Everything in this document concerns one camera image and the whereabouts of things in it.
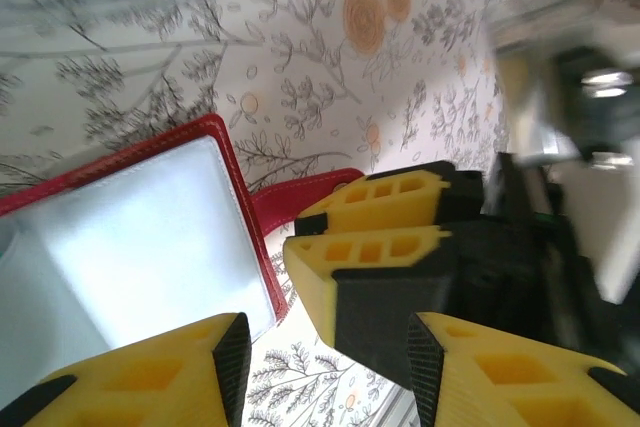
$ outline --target yellow gripper pad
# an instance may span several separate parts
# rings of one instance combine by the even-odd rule
[[[436,313],[408,356],[422,427],[640,425],[640,382],[595,357]]]
[[[436,162],[357,180],[304,211],[284,264],[320,338],[409,387],[409,315],[455,307],[460,256],[485,250],[456,239],[465,222],[432,224],[478,219],[482,191],[479,173]]]
[[[482,173],[437,161],[361,177],[304,210],[296,235],[365,232],[476,219]]]
[[[250,361],[247,316],[217,315],[51,374],[0,426],[240,427]]]

